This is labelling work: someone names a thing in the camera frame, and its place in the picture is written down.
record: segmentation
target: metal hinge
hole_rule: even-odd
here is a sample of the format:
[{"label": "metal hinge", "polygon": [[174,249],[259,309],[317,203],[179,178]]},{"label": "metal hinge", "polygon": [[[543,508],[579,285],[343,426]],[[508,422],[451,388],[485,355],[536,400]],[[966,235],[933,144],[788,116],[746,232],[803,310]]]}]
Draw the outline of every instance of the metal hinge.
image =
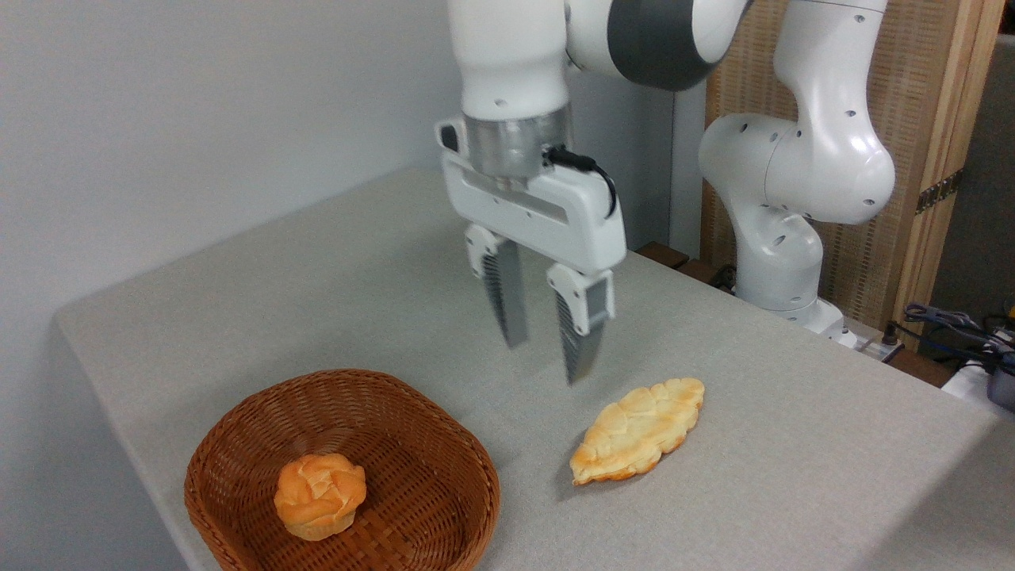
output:
[{"label": "metal hinge", "polygon": [[962,181],[964,169],[959,168],[952,175],[921,192],[920,199],[917,201],[917,213],[926,211],[931,206],[958,192],[958,185]]}]

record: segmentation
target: flat pastry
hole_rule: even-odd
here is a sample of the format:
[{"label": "flat pastry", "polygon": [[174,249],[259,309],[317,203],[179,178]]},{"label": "flat pastry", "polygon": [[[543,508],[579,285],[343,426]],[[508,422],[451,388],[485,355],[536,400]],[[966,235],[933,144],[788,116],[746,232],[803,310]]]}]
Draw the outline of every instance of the flat pastry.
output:
[{"label": "flat pastry", "polygon": [[670,379],[608,405],[571,456],[574,485],[625,480],[656,468],[694,428],[703,398],[701,381]]},{"label": "flat pastry", "polygon": [[362,468],[341,454],[308,454],[279,473],[275,511],[290,533],[319,542],[352,525],[364,499]]}]

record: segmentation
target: wicker basket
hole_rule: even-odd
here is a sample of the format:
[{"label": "wicker basket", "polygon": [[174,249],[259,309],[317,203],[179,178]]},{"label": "wicker basket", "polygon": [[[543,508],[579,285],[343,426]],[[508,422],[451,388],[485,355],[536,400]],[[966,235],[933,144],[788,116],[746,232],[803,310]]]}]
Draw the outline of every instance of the wicker basket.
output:
[{"label": "wicker basket", "polygon": [[[363,467],[366,501],[345,531],[304,542],[275,514],[278,472],[331,452]],[[486,450],[439,407],[349,369],[285,381],[226,414],[191,459],[184,500],[223,569],[472,569],[500,487]]]}]

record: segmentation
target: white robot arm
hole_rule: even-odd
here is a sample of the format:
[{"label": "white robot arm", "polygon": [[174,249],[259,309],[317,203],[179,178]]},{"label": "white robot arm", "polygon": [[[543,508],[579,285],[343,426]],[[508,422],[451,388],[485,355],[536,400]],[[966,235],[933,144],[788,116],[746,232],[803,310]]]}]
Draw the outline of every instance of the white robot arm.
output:
[{"label": "white robot arm", "polygon": [[737,297],[851,346],[842,314],[818,299],[821,239],[805,218],[861,223],[888,202],[891,156],[867,111],[867,74],[887,0],[791,0],[774,55],[796,122],[722,117],[701,171],[737,238]]},{"label": "white robot arm", "polygon": [[462,115],[438,123],[442,164],[510,347],[528,339],[518,245],[556,263],[568,380],[586,374],[613,318],[626,253],[609,175],[572,153],[569,64],[669,89],[694,85],[726,53],[749,0],[449,0]]}]

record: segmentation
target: gray tabletop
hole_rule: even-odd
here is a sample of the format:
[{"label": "gray tabletop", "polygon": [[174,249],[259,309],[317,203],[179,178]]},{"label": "gray tabletop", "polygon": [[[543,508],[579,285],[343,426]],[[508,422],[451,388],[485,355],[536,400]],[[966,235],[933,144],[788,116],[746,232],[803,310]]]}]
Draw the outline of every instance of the gray tabletop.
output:
[{"label": "gray tabletop", "polygon": [[[593,374],[564,381],[550,262],[509,351],[438,173],[404,170],[58,314],[193,569],[191,454],[244,398],[321,369],[400,377],[486,446],[483,569],[1013,569],[1015,425],[630,254]],[[697,428],[647,476],[576,489],[607,404],[695,376]]]}]

